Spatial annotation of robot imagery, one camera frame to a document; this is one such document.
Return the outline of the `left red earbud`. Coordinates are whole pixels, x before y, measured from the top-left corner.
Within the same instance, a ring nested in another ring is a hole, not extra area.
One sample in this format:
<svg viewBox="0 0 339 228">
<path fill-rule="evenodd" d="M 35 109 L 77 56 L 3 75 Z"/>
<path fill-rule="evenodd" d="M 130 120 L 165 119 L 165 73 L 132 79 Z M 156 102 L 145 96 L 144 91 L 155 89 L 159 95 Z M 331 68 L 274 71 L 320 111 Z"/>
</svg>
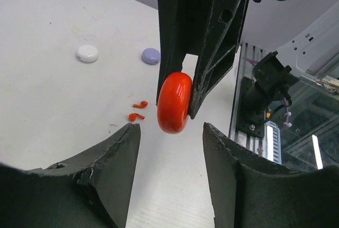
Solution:
<svg viewBox="0 0 339 228">
<path fill-rule="evenodd" d="M 131 113 L 128 115 L 128 119 L 130 122 L 134 122 L 136 120 L 144 120 L 145 119 L 145 116 L 139 114 L 139 113 Z"/>
</svg>

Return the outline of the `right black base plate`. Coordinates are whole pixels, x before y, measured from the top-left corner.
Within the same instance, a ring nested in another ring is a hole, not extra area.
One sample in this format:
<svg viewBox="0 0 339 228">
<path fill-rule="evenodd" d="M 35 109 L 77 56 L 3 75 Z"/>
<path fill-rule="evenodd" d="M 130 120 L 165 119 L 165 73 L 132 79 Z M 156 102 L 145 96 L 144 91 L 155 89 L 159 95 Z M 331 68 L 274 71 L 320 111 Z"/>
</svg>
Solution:
<svg viewBox="0 0 339 228">
<path fill-rule="evenodd" d="M 236 130 L 252 137 L 263 139 L 265 135 L 265 96 L 256 83 L 243 77 L 240 83 L 238 115 Z"/>
</svg>

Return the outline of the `purple earbud charging case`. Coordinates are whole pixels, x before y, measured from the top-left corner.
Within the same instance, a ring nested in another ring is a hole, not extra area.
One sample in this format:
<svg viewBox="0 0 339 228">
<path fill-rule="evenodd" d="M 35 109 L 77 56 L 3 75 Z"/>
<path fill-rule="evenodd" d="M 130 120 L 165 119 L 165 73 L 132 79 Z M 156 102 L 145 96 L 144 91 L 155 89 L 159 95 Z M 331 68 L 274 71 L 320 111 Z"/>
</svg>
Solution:
<svg viewBox="0 0 339 228">
<path fill-rule="evenodd" d="M 156 65 L 160 62 L 160 52 L 154 48 L 146 48 L 141 54 L 141 59 L 146 64 Z"/>
</svg>

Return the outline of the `right red earbud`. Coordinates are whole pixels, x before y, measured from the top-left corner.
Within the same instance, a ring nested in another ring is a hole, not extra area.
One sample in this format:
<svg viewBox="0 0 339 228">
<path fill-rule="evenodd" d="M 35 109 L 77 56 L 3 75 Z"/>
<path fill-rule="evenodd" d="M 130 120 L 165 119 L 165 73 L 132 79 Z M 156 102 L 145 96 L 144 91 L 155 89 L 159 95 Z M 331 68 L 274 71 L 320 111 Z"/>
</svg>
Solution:
<svg viewBox="0 0 339 228">
<path fill-rule="evenodd" d="M 143 109 L 148 106 L 147 101 L 141 101 L 140 103 L 135 103 L 132 105 L 133 108 Z"/>
</svg>

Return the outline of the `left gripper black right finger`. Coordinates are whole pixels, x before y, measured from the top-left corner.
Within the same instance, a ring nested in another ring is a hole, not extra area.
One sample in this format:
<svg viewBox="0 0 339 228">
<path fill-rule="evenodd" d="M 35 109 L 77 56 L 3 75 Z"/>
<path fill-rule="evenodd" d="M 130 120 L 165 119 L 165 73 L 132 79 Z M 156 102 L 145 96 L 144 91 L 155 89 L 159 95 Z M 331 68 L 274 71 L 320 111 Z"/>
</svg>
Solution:
<svg viewBox="0 0 339 228">
<path fill-rule="evenodd" d="M 338 166 L 303 172 L 203 125 L 215 227 L 338 227 Z"/>
</svg>

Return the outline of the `white earbud charging case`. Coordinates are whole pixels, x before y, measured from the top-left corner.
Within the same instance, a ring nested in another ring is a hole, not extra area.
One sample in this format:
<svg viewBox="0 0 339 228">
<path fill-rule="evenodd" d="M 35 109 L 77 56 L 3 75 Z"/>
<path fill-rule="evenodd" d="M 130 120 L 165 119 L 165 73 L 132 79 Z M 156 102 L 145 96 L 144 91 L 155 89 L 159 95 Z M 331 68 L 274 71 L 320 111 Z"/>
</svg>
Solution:
<svg viewBox="0 0 339 228">
<path fill-rule="evenodd" d="M 93 63 L 99 58 L 99 51 L 92 45 L 82 45 L 77 49 L 76 57 L 84 63 Z"/>
</svg>

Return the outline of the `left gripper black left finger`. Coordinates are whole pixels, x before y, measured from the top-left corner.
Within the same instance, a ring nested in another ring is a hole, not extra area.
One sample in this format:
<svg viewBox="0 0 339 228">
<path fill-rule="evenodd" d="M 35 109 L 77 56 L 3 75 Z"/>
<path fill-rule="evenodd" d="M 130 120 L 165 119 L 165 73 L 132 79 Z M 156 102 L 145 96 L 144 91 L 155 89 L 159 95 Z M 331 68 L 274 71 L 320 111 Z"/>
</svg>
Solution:
<svg viewBox="0 0 339 228">
<path fill-rule="evenodd" d="M 46 169 L 1 164 L 1 227 L 125 227 L 140 126 Z"/>
</svg>

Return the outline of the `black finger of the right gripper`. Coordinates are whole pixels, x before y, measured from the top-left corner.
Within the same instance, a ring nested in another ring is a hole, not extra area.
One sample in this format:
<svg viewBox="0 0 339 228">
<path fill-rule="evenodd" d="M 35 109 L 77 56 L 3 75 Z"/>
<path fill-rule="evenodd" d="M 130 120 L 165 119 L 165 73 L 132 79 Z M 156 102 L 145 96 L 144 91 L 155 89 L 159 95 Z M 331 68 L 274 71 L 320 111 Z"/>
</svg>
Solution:
<svg viewBox="0 0 339 228">
<path fill-rule="evenodd" d="M 187 54 L 201 54 L 213 0 L 157 0 L 160 37 L 158 87 L 180 72 Z"/>
<path fill-rule="evenodd" d="M 194 119 L 207 94 L 227 74 L 235 57 L 248 0 L 210 0 L 203 43 L 195 67 L 189 115 Z M 213 71 L 223 67 L 220 73 Z"/>
</svg>

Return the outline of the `aluminium mounting rail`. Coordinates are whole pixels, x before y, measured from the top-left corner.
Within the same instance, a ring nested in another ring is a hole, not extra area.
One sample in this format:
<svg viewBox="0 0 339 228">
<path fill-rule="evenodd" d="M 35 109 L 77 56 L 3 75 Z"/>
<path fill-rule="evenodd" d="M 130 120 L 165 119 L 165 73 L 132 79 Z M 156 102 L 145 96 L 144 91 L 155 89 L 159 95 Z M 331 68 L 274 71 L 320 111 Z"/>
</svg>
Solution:
<svg viewBox="0 0 339 228">
<path fill-rule="evenodd" d="M 260 48 L 243 42 L 239 48 L 236 68 L 235 95 L 229 138 L 240 146 L 266 158 L 265 126 L 263 105 L 259 104 L 260 94 L 255 88 L 253 68 L 266 56 Z"/>
</svg>

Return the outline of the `red earbud charging case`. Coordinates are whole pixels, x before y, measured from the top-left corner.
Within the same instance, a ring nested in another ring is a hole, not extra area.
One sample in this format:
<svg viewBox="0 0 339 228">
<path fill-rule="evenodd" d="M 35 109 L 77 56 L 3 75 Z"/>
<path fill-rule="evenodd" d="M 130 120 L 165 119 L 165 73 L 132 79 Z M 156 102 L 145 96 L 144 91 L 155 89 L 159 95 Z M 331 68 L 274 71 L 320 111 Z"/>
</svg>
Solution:
<svg viewBox="0 0 339 228">
<path fill-rule="evenodd" d="M 162 131 L 178 134 L 186 126 L 192 80 L 182 72 L 170 74 L 161 87 L 157 102 L 157 121 Z"/>
</svg>

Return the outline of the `red earbud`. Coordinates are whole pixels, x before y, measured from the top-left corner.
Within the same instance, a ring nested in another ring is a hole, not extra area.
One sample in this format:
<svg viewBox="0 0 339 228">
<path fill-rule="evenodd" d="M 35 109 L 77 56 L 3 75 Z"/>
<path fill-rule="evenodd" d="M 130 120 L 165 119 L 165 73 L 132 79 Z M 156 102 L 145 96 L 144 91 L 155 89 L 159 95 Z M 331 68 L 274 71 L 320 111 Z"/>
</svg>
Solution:
<svg viewBox="0 0 339 228">
<path fill-rule="evenodd" d="M 135 103 L 132 105 L 133 108 L 143 109 L 148 106 L 147 101 L 141 101 L 140 103 Z"/>
<path fill-rule="evenodd" d="M 128 115 L 128 119 L 130 122 L 134 122 L 136 120 L 144 120 L 145 119 L 145 116 L 139 114 L 139 113 L 131 113 Z"/>
</svg>

